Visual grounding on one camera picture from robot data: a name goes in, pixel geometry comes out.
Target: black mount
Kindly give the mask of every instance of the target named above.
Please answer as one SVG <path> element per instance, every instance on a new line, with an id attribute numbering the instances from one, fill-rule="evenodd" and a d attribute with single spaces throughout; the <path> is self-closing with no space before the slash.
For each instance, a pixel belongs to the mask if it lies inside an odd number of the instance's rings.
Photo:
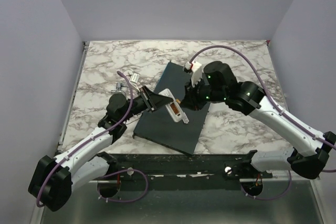
<path id="1" fill-rule="evenodd" d="M 324 133 L 324 138 L 331 144 L 336 143 L 336 135 L 332 132 Z M 296 150 L 287 159 L 294 172 L 307 179 L 316 179 L 322 172 L 329 159 L 331 147 L 323 144 L 321 148 L 316 149 L 316 154 L 309 157 L 304 157 Z"/>
<path id="2" fill-rule="evenodd" d="M 37 198 L 41 186 L 57 165 L 55 159 L 44 156 L 37 163 L 32 180 L 30 181 L 28 192 Z M 41 196 L 41 202 L 45 204 L 51 211 L 60 209 L 71 196 L 71 173 L 68 167 L 59 167 L 51 176 L 44 188 Z"/>
<path id="3" fill-rule="evenodd" d="M 244 115 L 260 108 L 264 90 L 251 81 L 237 82 L 228 64 L 213 61 L 204 67 L 204 74 L 209 85 L 202 79 L 195 87 L 192 87 L 191 81 L 188 82 L 180 104 L 182 108 L 201 110 L 207 102 L 225 102 L 229 108 Z"/>
<path id="4" fill-rule="evenodd" d="M 132 108 L 125 121 L 143 111 L 156 111 L 171 102 L 173 102 L 172 98 L 156 94 L 146 86 L 143 86 L 140 88 L 139 96 L 133 99 Z M 99 121 L 98 127 L 102 127 L 106 130 L 112 127 L 125 115 L 129 105 L 130 99 L 126 99 L 122 93 L 113 94 L 106 107 L 106 115 Z M 126 129 L 127 126 L 124 123 L 121 123 L 110 131 L 109 134 L 113 135 L 112 143 L 118 140 Z"/>

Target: white marble surface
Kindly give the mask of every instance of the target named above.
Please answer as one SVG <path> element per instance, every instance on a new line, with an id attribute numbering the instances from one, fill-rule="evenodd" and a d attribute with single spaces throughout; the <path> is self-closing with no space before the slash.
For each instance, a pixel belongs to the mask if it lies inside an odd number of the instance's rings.
<path id="1" fill-rule="evenodd" d="M 197 51 L 210 45 L 228 45 L 244 53 L 257 68 L 275 100 L 284 104 L 264 41 L 93 41 L 80 77 L 63 150 L 86 137 L 105 115 L 111 90 L 115 89 L 117 82 L 125 83 L 116 74 L 117 70 L 129 77 L 132 72 L 139 73 L 141 84 L 153 90 L 170 60 L 182 66 Z M 197 58 L 203 64 L 214 60 L 228 63 L 238 81 L 251 80 L 258 83 L 247 63 L 229 50 L 213 49 Z M 128 89 L 124 88 L 124 91 L 129 94 Z M 129 124 L 125 134 L 105 151 L 177 153 L 145 139 L 133 139 L 132 132 L 136 123 Z M 236 154 L 253 149 L 274 151 L 289 146 L 278 134 L 258 121 L 230 110 L 225 104 L 212 104 L 195 154 Z"/>

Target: gray wall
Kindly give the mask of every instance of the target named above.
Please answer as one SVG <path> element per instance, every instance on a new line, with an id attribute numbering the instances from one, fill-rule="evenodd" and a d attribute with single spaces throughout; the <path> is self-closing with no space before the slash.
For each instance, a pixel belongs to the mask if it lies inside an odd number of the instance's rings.
<path id="1" fill-rule="evenodd" d="M 291 112 L 324 132 L 336 132 L 336 1 L 294 0 L 270 53 Z M 335 156 L 328 168 L 336 168 Z M 335 176 L 321 178 L 336 223 Z"/>
<path id="2" fill-rule="evenodd" d="M 292 0 L 62 0 L 84 40 L 270 39 Z"/>
<path id="3" fill-rule="evenodd" d="M 52 155 L 82 52 L 60 0 L 0 0 L 0 223 L 29 223 L 27 191 Z"/>

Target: purple cable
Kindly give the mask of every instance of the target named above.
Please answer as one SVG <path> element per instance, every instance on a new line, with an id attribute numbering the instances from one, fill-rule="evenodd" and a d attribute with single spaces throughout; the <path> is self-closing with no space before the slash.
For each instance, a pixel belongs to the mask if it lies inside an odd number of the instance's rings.
<path id="1" fill-rule="evenodd" d="M 253 66 L 253 64 L 251 63 L 251 61 L 249 59 L 247 59 L 247 57 L 245 55 L 243 55 L 241 52 L 237 51 L 236 49 L 232 48 L 232 47 L 228 47 L 228 46 L 224 46 L 224 45 L 214 45 L 214 46 L 209 46 L 206 48 L 203 48 L 202 50 L 198 51 L 191 59 L 190 59 L 190 63 L 193 62 L 193 60 L 201 53 L 203 53 L 206 50 L 212 49 L 212 48 L 225 48 L 228 50 L 231 50 L 232 52 L 235 52 L 236 54 L 238 54 L 239 56 L 241 56 L 248 64 L 249 66 L 252 68 L 254 74 L 257 76 L 262 88 L 265 91 L 265 94 L 269 100 L 269 102 L 273 105 L 273 107 L 278 111 L 281 112 L 281 109 L 275 104 L 275 102 L 273 101 L 273 98 L 270 94 L 270 92 L 268 91 L 266 85 L 264 84 L 263 80 L 261 79 L 260 75 L 257 72 L 257 69 Z M 303 132 L 305 132 L 306 134 L 308 134 L 311 137 L 315 137 L 315 134 L 313 134 L 312 132 L 310 132 L 309 130 L 307 130 L 305 127 L 303 127 L 300 123 L 298 123 L 297 121 L 295 121 L 293 118 L 291 118 L 289 115 L 287 115 L 286 113 L 283 113 L 282 116 L 284 118 L 286 118 L 289 122 L 291 122 L 292 124 L 294 124 L 296 127 L 298 127 L 300 130 L 302 130 Z M 333 144 L 329 143 L 328 141 L 317 137 L 316 138 L 318 141 L 322 142 L 323 144 L 333 148 L 334 150 L 336 150 L 336 146 L 334 146 Z M 322 170 L 325 173 L 335 173 L 335 170 Z"/>
<path id="2" fill-rule="evenodd" d="M 111 201 L 111 202 L 131 203 L 131 202 L 135 202 L 135 201 L 141 199 L 143 196 L 145 196 L 146 193 L 147 193 L 147 191 L 148 191 L 148 179 L 147 179 L 147 177 L 146 177 L 146 174 L 143 173 L 143 172 L 140 171 L 140 170 L 136 170 L 136 169 L 125 169 L 125 170 L 120 170 L 120 171 L 118 171 L 118 172 L 115 172 L 115 173 L 111 173 L 111 174 L 102 176 L 102 177 L 100 177 L 100 178 L 107 178 L 107 177 L 111 177 L 111 176 L 114 176 L 114 175 L 117 175 L 117 174 L 121 174 L 121 173 L 125 173 L 125 172 L 132 172 L 132 171 L 133 171 L 133 172 L 136 172 L 136 173 L 140 173 L 140 174 L 143 176 L 143 178 L 145 179 L 145 182 L 146 182 L 145 189 L 144 189 L 143 193 L 142 193 L 139 197 L 137 197 L 137 198 L 135 198 L 135 199 L 128 199 L 128 200 L 118 200 L 118 199 L 104 198 L 103 196 L 100 195 L 100 188 L 99 188 L 99 186 L 98 186 L 98 188 L 97 188 L 97 192 L 99 193 L 99 197 L 101 197 L 102 199 Z"/>
<path id="3" fill-rule="evenodd" d="M 275 197 L 271 197 L 271 198 L 267 198 L 267 199 L 265 199 L 265 198 L 254 197 L 254 196 L 252 196 L 252 195 L 250 195 L 250 194 L 247 194 L 247 192 L 243 189 L 242 186 L 240 186 L 240 188 L 241 188 L 241 190 L 243 191 L 243 193 L 244 193 L 247 197 L 249 197 L 249 198 L 251 198 L 251 199 L 257 199 L 257 200 L 263 200 L 263 201 L 279 199 L 279 198 L 281 198 L 282 196 L 284 196 L 286 193 L 288 193 L 290 187 L 292 186 L 292 174 L 291 174 L 290 171 L 288 171 L 288 174 L 289 174 L 289 183 L 288 183 L 288 186 L 287 186 L 286 190 L 283 191 L 283 193 L 281 193 L 281 194 L 279 194 L 278 196 L 275 196 Z"/>
<path id="4" fill-rule="evenodd" d="M 83 148 L 83 146 L 87 145 L 89 142 L 93 141 L 94 139 L 104 135 L 105 133 L 113 130 L 115 127 L 117 127 L 119 124 L 121 124 L 125 119 L 126 117 L 128 116 L 128 114 L 130 113 L 131 111 L 131 108 L 132 108 L 132 105 L 133 105 L 133 92 L 132 92 L 132 85 L 130 84 L 130 81 L 127 79 L 127 77 L 120 71 L 117 71 L 117 74 L 119 76 L 121 76 L 122 78 L 125 79 L 125 81 L 127 82 L 127 85 L 130 89 L 130 93 L 131 93 L 131 99 L 130 99 L 130 105 L 125 113 L 125 115 L 116 123 L 114 124 L 113 126 L 109 127 L 108 129 L 100 132 L 99 134 L 93 136 L 92 138 L 89 138 L 88 140 L 86 140 L 85 142 L 83 142 L 82 144 L 80 144 L 79 146 L 77 146 L 72 152 L 70 152 L 68 154 L 68 157 L 72 157 L 73 154 L 75 154 L 76 152 L 78 152 L 80 149 Z M 55 167 L 50 171 L 50 173 L 48 174 L 48 176 L 46 177 L 46 179 L 44 180 L 42 186 L 41 186 L 41 189 L 40 191 L 38 192 L 38 195 L 36 197 L 36 206 L 37 207 L 43 207 L 44 204 L 40 204 L 40 201 L 41 201 L 41 196 L 42 196 L 42 193 L 48 183 L 48 181 L 50 180 L 51 176 L 54 174 L 54 172 L 57 170 L 58 167 L 61 166 L 61 164 L 63 164 L 64 162 L 66 161 L 65 158 L 63 158 L 57 165 L 55 165 Z"/>

